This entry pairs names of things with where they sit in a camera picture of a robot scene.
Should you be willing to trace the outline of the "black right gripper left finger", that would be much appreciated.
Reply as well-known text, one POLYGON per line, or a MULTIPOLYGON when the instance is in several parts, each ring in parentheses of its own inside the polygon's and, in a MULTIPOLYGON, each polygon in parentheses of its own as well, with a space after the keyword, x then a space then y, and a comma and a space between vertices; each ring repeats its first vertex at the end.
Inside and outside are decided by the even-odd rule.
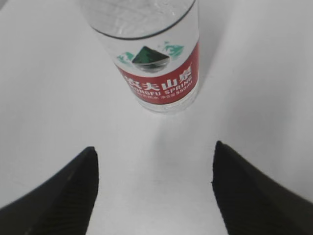
POLYGON ((94 147, 0 210, 2 235, 85 235, 99 188, 94 147))

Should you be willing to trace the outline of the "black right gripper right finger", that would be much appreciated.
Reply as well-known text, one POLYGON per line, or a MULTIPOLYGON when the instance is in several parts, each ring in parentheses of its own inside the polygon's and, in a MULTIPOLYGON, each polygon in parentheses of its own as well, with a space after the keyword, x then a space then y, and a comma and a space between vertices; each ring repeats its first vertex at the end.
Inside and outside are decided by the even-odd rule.
POLYGON ((311 235, 313 204, 216 142, 212 188, 229 235, 311 235))

